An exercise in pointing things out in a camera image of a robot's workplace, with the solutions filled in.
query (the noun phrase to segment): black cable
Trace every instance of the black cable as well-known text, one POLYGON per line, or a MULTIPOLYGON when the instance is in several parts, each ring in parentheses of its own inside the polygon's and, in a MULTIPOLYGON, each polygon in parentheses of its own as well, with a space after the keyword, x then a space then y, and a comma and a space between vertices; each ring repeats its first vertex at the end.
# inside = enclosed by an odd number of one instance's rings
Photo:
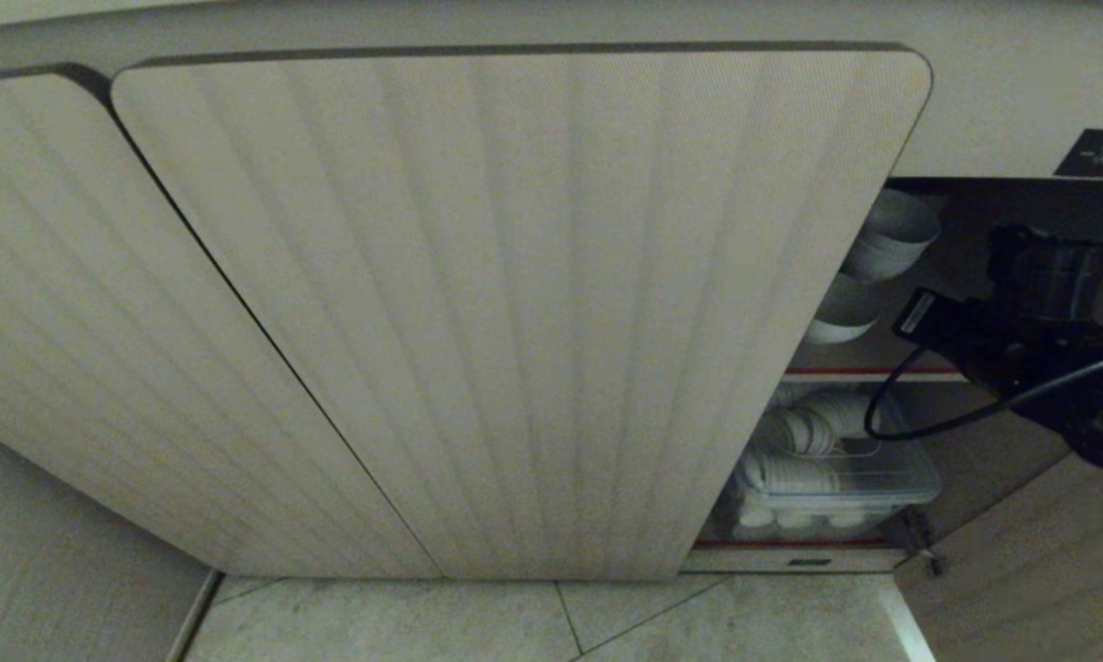
POLYGON ((874 397, 870 398, 870 406, 866 409, 866 419, 863 420, 863 428, 866 434, 870 436, 871 439, 878 439, 879 441, 908 441, 912 439, 922 439, 923 437, 929 437, 931 435, 939 435, 939 433, 945 433, 947 430, 955 430, 963 425, 968 425, 970 423, 976 423, 982 418, 988 418, 994 414, 1000 414, 1006 409, 1011 409, 1015 406, 1021 406, 1027 402, 1034 401, 1036 398, 1042 397, 1051 393, 1051 391, 1060 389, 1061 387, 1073 384, 1086 377, 1093 376, 1093 374, 1103 372, 1103 360, 1095 361, 1092 364, 1084 365, 1075 372, 1069 372, 1060 377, 1053 377, 1052 380, 1047 380, 1038 385, 1030 386, 1019 393, 1014 395, 1011 398, 1005 398, 997 401, 996 403, 982 406, 979 409, 970 410, 967 414, 957 416, 955 418, 950 418, 943 420, 943 423, 936 423, 934 425, 929 425, 928 427, 921 427, 918 430, 910 430, 908 433, 891 433, 890 435, 885 435, 884 433, 875 431, 875 412, 879 409, 879 403, 882 401, 884 395, 887 391, 891 388, 891 385, 899 380, 902 373, 907 372, 908 369, 923 355, 923 352, 929 351, 927 344, 921 344, 915 348, 915 351, 910 353, 906 360, 903 360, 899 366, 892 370, 890 376, 879 386, 878 391, 875 391, 874 397))

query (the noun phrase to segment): black camera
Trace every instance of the black camera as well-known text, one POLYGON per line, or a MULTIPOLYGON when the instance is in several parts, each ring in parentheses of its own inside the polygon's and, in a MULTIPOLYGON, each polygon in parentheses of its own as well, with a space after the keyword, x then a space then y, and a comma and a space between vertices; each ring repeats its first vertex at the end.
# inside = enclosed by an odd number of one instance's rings
MULTIPOLYGON (((989 232, 987 275, 988 300, 917 289, 893 334, 946 357, 1002 401, 1103 361, 1103 327, 1092 319, 1103 244, 997 227, 989 232)), ((1103 370, 1011 409, 1103 468, 1103 370)))

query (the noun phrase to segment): clear plastic bin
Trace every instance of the clear plastic bin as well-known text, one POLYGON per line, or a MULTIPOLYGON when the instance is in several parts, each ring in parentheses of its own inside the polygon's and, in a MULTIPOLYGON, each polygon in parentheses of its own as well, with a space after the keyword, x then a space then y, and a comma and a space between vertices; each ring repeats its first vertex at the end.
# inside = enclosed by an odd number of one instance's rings
MULTIPOLYGON (((880 410, 884 431, 908 430, 903 412, 892 398, 880 410)), ((736 463, 728 495, 736 504, 731 536, 741 541, 857 540, 910 504, 930 502, 940 493, 940 477, 919 441, 846 439, 823 460, 783 457, 774 465, 813 462, 820 489, 808 481, 765 485, 769 458, 782 451, 749 447, 736 463)))

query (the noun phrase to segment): beige cabinet door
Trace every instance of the beige cabinet door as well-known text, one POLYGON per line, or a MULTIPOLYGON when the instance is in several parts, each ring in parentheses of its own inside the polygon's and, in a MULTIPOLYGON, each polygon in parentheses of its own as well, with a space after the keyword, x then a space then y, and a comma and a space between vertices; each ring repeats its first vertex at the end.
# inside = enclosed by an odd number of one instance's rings
POLYGON ((1077 456, 896 570, 940 662, 1103 660, 1103 470, 1077 456))
POLYGON ((897 50, 240 60, 115 108, 458 577, 676 572, 930 88, 897 50))
POLYGON ((228 573, 437 574, 108 110, 0 79, 0 439, 228 573))

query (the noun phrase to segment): tile floor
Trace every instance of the tile floor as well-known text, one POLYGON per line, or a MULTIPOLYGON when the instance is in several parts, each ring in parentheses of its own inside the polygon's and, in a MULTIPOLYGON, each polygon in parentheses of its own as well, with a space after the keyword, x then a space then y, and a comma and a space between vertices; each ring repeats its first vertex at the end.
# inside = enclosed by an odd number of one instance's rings
POLYGON ((227 577, 186 662, 930 662, 887 575, 653 584, 227 577))

